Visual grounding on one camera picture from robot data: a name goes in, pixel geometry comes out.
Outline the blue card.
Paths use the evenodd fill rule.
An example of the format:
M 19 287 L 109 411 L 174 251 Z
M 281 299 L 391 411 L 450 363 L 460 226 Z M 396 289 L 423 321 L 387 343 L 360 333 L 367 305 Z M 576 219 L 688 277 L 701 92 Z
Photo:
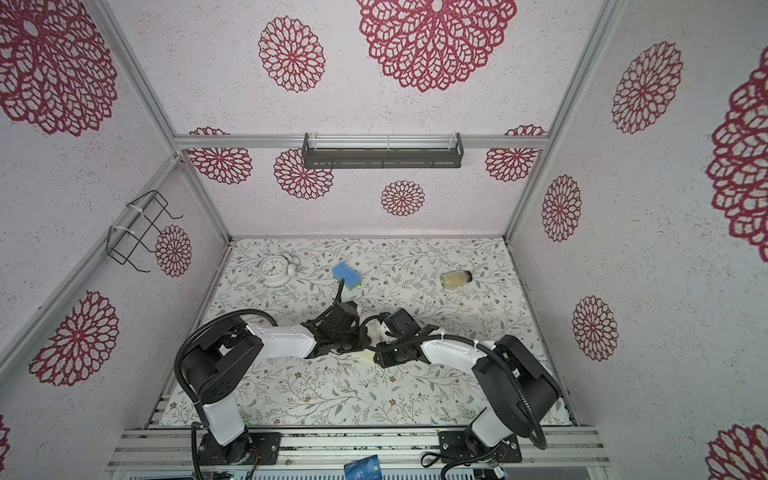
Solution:
M 377 455 L 367 456 L 343 467 L 345 480 L 382 480 L 380 460 Z

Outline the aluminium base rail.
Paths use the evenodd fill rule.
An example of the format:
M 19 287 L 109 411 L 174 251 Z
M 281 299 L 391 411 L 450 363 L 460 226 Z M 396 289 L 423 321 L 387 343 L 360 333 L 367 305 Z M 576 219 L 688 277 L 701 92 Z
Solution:
M 498 463 L 510 472 L 518 468 L 585 467 L 590 473 L 608 468 L 610 460 L 592 427 L 555 426 L 543 429 L 544 450 L 526 438 L 504 445 Z M 252 428 L 260 458 L 267 462 L 259 472 L 277 470 L 339 470 L 358 458 L 376 455 L 386 468 L 421 467 L 427 451 L 448 444 L 448 434 L 462 434 L 462 427 L 387 428 Z M 191 432 L 188 428 L 126 430 L 105 471 L 190 472 L 193 469 Z

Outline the glass jar with black lid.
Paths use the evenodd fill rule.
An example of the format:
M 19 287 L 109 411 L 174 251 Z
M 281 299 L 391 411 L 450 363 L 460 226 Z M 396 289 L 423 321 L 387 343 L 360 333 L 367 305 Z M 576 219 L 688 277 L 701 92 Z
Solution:
M 468 270 L 457 270 L 443 273 L 440 276 L 440 283 L 445 290 L 454 290 L 473 281 L 473 274 Z

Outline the blue yellow sponge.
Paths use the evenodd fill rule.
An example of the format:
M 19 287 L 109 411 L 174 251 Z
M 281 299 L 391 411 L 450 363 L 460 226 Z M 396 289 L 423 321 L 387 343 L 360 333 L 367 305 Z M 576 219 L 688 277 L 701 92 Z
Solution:
M 343 280 L 345 287 L 354 289 L 362 282 L 362 276 L 346 262 L 340 262 L 332 268 L 332 273 L 338 280 Z

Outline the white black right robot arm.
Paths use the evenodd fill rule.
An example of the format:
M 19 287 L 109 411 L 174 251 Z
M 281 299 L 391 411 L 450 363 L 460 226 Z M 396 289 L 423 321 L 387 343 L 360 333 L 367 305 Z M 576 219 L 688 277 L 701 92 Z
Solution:
M 514 434 L 540 450 L 548 448 L 541 420 L 562 390 L 517 337 L 470 339 L 435 325 L 420 326 L 404 309 L 366 318 L 358 336 L 382 368 L 421 361 L 473 375 L 488 403 L 469 426 L 476 442 L 494 447 Z

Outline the cream square paper sheet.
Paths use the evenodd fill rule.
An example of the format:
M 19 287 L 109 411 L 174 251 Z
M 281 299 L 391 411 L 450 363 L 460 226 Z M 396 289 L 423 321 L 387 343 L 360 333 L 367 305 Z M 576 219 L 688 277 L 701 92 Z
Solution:
M 359 344 L 363 346 L 363 350 L 358 356 L 365 362 L 375 365 L 374 356 L 375 353 L 366 348 L 366 345 L 370 347 L 377 347 L 379 343 L 386 342 L 386 329 L 382 328 L 382 324 L 379 320 L 372 320 L 365 326 L 361 326 L 359 330 Z

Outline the white alarm clock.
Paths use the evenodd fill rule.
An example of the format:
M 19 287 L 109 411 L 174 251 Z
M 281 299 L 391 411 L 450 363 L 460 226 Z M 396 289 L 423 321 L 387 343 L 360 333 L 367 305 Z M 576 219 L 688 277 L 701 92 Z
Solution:
M 269 288 L 279 288 L 293 279 L 301 266 L 297 256 L 287 254 L 263 258 L 258 264 L 258 273 Z

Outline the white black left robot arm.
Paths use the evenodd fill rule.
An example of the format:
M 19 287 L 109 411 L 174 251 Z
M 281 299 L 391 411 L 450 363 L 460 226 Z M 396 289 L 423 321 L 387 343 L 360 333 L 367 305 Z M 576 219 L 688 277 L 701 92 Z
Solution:
M 182 343 L 174 375 L 215 444 L 228 447 L 246 432 L 235 390 L 253 364 L 360 351 L 360 326 L 353 301 L 335 301 L 317 318 L 292 326 L 279 326 L 262 310 L 236 310 L 202 325 Z

